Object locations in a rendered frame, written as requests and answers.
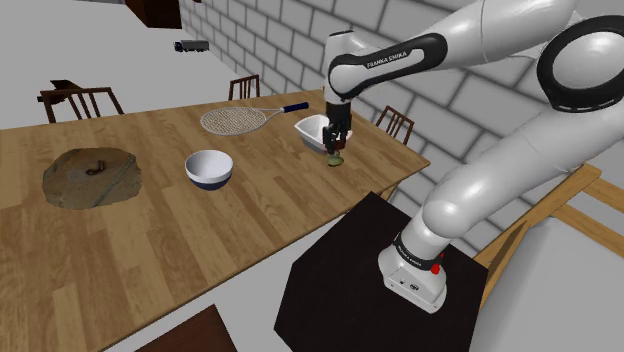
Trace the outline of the dark wooden chair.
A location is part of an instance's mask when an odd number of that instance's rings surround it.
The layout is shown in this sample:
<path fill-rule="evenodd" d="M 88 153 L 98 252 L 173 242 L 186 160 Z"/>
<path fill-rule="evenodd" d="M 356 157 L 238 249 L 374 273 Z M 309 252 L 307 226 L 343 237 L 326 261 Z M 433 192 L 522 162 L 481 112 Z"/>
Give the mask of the dark wooden chair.
<path fill-rule="evenodd" d="M 54 89 L 42 90 L 37 96 L 37 101 L 44 106 L 50 124 L 57 122 L 53 106 L 64 101 L 69 102 L 78 120 L 82 120 L 83 116 L 86 116 L 87 119 L 91 119 L 91 112 L 94 112 L 96 117 L 101 117 L 102 114 L 95 99 L 96 94 L 106 94 L 111 100 L 117 114 L 124 114 L 111 87 L 84 88 L 70 80 L 51 80 L 50 83 L 54 86 Z"/>
<path fill-rule="evenodd" d="M 215 305 L 195 314 L 136 352 L 238 352 Z"/>
<path fill-rule="evenodd" d="M 234 93 L 238 91 L 240 99 L 248 99 L 252 97 L 252 92 L 255 92 L 255 96 L 260 96 L 260 79 L 258 74 L 245 76 L 239 79 L 231 80 L 229 84 L 228 99 L 234 99 Z"/>
<path fill-rule="evenodd" d="M 414 121 L 399 112 L 395 108 L 387 105 L 382 111 L 375 125 L 382 128 L 384 124 L 385 132 L 397 139 L 398 134 L 403 131 L 402 143 L 407 145 L 414 128 Z"/>

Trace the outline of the light wooden frame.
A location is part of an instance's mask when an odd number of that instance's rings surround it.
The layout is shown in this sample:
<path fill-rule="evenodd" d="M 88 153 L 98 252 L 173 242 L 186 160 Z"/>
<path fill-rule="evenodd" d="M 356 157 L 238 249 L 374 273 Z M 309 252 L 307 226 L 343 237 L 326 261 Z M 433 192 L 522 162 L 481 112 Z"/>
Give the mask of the light wooden frame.
<path fill-rule="evenodd" d="M 624 236 L 567 205 L 578 193 L 586 193 L 624 214 L 624 189 L 602 179 L 601 174 L 600 169 L 583 164 L 473 257 L 488 269 L 480 309 L 485 305 L 526 232 L 549 216 L 559 219 L 624 258 Z"/>

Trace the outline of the wooden dining table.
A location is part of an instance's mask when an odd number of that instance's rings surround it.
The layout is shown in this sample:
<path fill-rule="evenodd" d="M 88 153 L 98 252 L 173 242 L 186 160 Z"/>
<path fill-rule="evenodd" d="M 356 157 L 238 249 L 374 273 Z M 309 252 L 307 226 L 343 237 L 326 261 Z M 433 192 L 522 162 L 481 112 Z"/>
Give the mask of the wooden dining table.
<path fill-rule="evenodd" d="M 0 131 L 0 352 L 96 352 L 427 166 L 355 117 L 330 167 L 294 125 L 272 118 L 236 137 L 205 131 L 195 105 Z M 116 147 L 139 194 L 87 210 L 50 205 L 43 173 L 75 148 Z M 187 176 L 201 150 L 233 160 L 218 190 Z"/>

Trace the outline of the dark robot stand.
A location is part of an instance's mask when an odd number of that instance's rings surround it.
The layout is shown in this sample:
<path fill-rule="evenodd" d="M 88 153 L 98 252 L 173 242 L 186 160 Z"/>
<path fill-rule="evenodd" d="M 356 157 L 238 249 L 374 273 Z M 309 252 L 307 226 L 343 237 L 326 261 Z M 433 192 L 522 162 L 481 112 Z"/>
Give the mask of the dark robot stand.
<path fill-rule="evenodd" d="M 378 255 L 409 220 L 369 193 L 293 263 L 274 325 L 292 352 L 469 352 L 488 270 L 448 246 L 438 312 L 395 294 Z"/>

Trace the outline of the white square dish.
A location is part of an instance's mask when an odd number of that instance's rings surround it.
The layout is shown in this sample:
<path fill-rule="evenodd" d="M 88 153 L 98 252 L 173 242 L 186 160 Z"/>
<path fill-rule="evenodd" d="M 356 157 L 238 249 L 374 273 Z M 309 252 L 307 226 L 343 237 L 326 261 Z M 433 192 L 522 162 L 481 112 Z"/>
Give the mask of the white square dish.
<path fill-rule="evenodd" d="M 298 121 L 294 128 L 300 134 L 303 144 L 319 154 L 327 154 L 323 143 L 322 129 L 329 125 L 329 118 L 323 114 L 315 114 Z"/>

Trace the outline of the flat brown rock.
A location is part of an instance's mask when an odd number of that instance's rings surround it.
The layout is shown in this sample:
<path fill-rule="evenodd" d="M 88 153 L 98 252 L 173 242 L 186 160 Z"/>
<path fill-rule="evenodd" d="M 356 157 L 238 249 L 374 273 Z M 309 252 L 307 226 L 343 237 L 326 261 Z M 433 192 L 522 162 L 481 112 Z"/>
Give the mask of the flat brown rock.
<path fill-rule="evenodd" d="M 136 157 L 119 148 L 77 148 L 43 173 L 42 190 L 53 206 L 84 210 L 126 201 L 142 188 Z"/>

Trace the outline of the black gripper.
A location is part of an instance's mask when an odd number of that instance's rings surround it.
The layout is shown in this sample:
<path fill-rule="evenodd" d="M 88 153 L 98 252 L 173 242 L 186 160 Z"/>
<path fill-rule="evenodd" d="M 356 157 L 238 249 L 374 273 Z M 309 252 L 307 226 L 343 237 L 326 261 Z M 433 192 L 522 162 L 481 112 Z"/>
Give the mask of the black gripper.
<path fill-rule="evenodd" d="M 338 137 L 338 149 L 346 147 L 348 139 L 352 135 L 351 129 L 351 103 L 342 104 L 326 103 L 326 116 L 330 124 L 322 128 L 323 144 L 328 154 L 335 152 L 336 131 L 341 131 Z"/>

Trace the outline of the white bowl with blue outside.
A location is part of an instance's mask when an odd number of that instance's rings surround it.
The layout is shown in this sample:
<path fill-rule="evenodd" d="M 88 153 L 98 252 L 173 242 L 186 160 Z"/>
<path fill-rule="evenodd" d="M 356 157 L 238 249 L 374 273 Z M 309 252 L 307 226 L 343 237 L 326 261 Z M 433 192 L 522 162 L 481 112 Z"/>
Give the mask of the white bowl with blue outside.
<path fill-rule="evenodd" d="M 233 160 L 219 150 L 201 150 L 185 161 L 185 170 L 190 181 L 203 190 L 218 190 L 231 178 Z"/>

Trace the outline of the dark brown wall cabinet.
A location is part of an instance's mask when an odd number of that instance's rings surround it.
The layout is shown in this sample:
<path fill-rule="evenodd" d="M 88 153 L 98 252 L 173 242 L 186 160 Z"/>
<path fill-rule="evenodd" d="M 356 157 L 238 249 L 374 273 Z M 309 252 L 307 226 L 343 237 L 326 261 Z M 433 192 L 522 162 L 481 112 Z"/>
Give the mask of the dark brown wall cabinet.
<path fill-rule="evenodd" d="M 182 28 L 179 0 L 125 0 L 125 4 L 148 28 Z"/>

